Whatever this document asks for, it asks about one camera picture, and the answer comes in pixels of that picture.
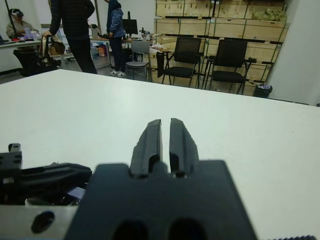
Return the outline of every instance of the black trash bin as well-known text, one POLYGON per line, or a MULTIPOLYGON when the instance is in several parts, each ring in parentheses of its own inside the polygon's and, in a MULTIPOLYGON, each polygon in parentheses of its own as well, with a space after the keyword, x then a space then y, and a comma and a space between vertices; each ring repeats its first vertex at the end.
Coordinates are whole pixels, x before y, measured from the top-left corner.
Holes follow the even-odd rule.
POLYGON ((270 86, 270 89, 265 89, 259 86, 255 86, 253 96, 257 98, 267 98, 269 97, 269 94, 272 92, 272 89, 273 89, 272 86, 270 86))

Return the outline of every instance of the person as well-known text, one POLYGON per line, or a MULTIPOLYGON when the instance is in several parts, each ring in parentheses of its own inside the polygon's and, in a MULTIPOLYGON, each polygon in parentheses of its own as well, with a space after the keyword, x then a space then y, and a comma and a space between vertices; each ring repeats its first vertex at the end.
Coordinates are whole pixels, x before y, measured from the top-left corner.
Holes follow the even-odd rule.
POLYGON ((124 13, 121 10, 121 4, 115 5, 115 10, 111 14, 111 25, 109 33, 109 41, 114 57, 114 70, 110 72, 110 75, 116 75, 117 77, 125 76, 126 62, 125 56, 122 52, 122 38, 126 35, 126 31, 123 27, 124 13))
POLYGON ((20 11, 19 9, 12 8, 12 9, 10 9, 9 13, 10 13, 10 16, 12 18, 13 25, 14 25, 14 27, 16 29, 16 32, 15 32, 15 29, 14 29, 14 27, 13 27, 11 22, 6 26, 6 35, 10 39, 23 37, 24 34, 26 33, 25 32, 26 28, 29 28, 30 31, 39 32, 30 23, 28 23, 28 22, 23 20, 24 13, 22 11, 20 11))
POLYGON ((71 52, 84 73, 97 74, 91 58, 88 18, 95 7, 90 0, 51 0, 51 24, 43 35, 55 35, 62 19, 71 52))
POLYGON ((106 32, 109 36, 110 34, 110 27, 111 27, 111 22, 112 22, 112 12, 117 8, 118 6, 118 0, 104 0, 105 2, 108 3, 108 15, 106 19, 106 32))

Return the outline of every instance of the black jacket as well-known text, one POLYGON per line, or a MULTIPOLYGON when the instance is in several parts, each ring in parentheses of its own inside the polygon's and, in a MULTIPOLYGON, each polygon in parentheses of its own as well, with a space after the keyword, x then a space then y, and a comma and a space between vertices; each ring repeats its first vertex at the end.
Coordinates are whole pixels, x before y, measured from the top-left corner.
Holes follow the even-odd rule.
POLYGON ((112 12, 118 8, 118 0, 110 0, 108 2, 109 7, 108 7, 108 18, 106 21, 106 31, 109 33, 110 32, 110 27, 112 23, 112 12))
POLYGON ((95 7, 90 0, 51 0, 50 33, 55 35, 62 19, 63 31, 67 38, 89 38, 88 18, 95 7))

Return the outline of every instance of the person wearing vr headset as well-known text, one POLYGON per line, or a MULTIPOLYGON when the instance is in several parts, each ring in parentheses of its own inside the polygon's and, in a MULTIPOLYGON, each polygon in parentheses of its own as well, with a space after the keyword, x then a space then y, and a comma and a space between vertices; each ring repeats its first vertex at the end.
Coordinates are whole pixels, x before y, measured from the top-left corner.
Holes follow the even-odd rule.
POLYGON ((24 13, 19 9, 10 9, 10 16, 12 17, 14 27, 11 23, 6 26, 6 34, 9 38, 23 37, 25 34, 25 28, 29 28, 30 31, 39 32, 30 23, 23 21, 24 13))

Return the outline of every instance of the hand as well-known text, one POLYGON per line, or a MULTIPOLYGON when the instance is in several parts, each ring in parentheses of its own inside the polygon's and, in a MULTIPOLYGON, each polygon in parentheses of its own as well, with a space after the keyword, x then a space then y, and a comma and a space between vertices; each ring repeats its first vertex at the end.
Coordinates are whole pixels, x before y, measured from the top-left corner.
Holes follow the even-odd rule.
POLYGON ((43 36, 47 37, 47 36, 52 36, 51 32, 50 31, 45 31, 43 33, 43 36))

